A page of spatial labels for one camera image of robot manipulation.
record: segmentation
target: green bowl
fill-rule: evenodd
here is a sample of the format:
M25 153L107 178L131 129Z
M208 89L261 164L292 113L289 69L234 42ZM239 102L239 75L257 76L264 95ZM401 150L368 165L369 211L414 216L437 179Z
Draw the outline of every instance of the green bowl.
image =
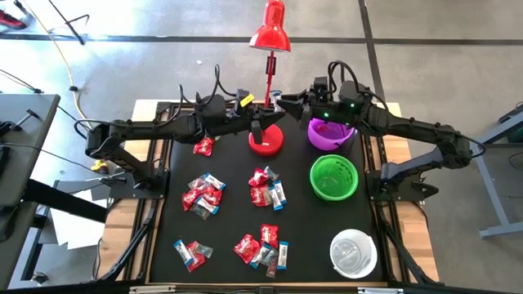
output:
M311 167L310 180L318 197L341 201L358 188L358 171L347 158L330 154L316 159Z

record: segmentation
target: yellow tag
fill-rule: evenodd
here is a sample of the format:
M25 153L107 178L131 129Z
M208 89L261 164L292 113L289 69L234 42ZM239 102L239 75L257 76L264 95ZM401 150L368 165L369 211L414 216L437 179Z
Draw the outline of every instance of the yellow tag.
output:
M239 102L239 105L241 107L245 107L245 105L251 103L254 101L254 95L253 94L249 94L247 97L243 98L240 102Z

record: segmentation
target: red lamp base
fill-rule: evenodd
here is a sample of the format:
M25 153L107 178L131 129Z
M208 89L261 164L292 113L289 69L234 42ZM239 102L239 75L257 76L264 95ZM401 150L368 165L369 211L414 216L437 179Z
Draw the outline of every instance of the red lamp base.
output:
M284 134L278 126L272 125L263 132L263 142L254 143L253 134L248 134L248 145L261 156L276 155L284 146Z

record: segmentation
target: white paper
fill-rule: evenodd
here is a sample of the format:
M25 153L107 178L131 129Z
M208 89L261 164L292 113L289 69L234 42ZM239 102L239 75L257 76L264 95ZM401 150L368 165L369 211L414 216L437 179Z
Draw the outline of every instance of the white paper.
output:
M105 199L92 201L91 190L78 192L74 196L107 208ZM97 245L98 240L104 234L105 224L100 222L73 216L54 208L51 208L51 213L58 245L67 243L68 249Z

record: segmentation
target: black mat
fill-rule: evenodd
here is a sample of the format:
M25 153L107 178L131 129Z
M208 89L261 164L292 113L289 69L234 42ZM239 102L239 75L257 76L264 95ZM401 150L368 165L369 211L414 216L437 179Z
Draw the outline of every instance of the black mat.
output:
M248 147L248 133L223 136L214 145L211 158L192 154L191 145L175 143L171 161L171 185L163 205L150 281L155 283L269 283L269 282L346 282L331 264L329 246L333 237L344 229L359 229L376 239L376 228L364 182L364 156L359 136L349 152L349 144L335 151L347 156L359 171L360 184L349 199L328 203L315 196L309 182L314 161L325 154L307 139L306 131L287 116L278 122L285 134L282 151L273 158L262 158ZM256 167L266 165L282 181L288 203L274 212L272 207L251 203L248 180ZM184 212L181 194L187 183L210 172L227 184L219 212L202 220L193 212ZM267 278L266 267L258 270L245 265L233 247L245 234L260 238L260 225L279 226L279 240L288 241L286 271L276 279ZM194 240L214 248L206 264L190 274L173 244ZM382 281L382 266L360 281Z

